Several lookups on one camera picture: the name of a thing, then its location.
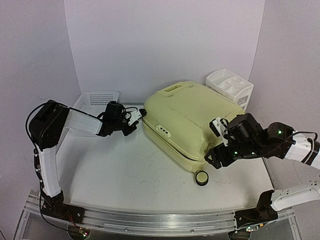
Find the pale green hard-shell suitcase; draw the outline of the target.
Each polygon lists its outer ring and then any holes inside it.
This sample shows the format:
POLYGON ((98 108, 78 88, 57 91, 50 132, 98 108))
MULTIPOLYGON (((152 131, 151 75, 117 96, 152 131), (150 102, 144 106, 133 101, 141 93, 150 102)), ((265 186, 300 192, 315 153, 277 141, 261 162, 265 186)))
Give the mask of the pale green hard-shell suitcase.
POLYGON ((210 128, 214 119, 231 121, 245 110, 195 81, 180 81, 157 91, 144 102, 144 133, 183 169, 205 186, 209 175, 205 155, 222 140, 210 128))

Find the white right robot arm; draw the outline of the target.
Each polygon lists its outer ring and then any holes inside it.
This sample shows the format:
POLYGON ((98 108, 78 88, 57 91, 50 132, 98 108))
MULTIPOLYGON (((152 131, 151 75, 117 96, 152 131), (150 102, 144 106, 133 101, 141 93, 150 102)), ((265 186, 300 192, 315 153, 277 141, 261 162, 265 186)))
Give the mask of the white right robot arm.
POLYGON ((245 115, 216 118, 210 130, 220 141, 205 155, 216 169, 258 159, 270 160, 278 189, 266 190, 255 207, 235 213, 240 222, 274 220, 278 212, 320 199, 320 140, 316 132, 295 130, 281 122, 262 128, 245 115))

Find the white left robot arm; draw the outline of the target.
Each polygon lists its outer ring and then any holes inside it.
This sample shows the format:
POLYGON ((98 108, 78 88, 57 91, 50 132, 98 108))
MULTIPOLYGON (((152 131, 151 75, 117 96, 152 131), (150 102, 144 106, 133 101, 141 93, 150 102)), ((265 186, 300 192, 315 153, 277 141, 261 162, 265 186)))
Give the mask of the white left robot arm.
POLYGON ((111 101, 98 116, 49 100, 37 106, 26 119, 26 132, 34 145, 34 167, 40 182, 41 195, 48 211, 57 219, 72 208, 64 203, 58 172, 56 152, 64 129, 83 131, 98 137, 107 137, 121 131, 124 136, 133 133, 140 120, 147 115, 143 108, 130 111, 111 101))

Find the white perforated plastic basket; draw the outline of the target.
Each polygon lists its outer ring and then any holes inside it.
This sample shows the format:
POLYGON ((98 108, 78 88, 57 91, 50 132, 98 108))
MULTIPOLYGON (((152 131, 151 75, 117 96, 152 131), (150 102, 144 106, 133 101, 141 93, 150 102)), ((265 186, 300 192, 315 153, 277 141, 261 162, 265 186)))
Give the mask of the white perforated plastic basket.
POLYGON ((97 117, 106 110, 109 102, 117 102, 119 96, 120 93, 113 90, 85 92, 78 98, 73 108, 97 117))

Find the white plastic drawer organizer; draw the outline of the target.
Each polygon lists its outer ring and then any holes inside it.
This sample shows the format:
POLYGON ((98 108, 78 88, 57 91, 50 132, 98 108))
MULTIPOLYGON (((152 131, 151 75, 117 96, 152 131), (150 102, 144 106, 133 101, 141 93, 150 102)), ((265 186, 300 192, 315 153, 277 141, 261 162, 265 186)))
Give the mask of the white plastic drawer organizer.
POLYGON ((254 85, 248 80, 223 68, 206 77, 205 86, 247 110, 254 85))

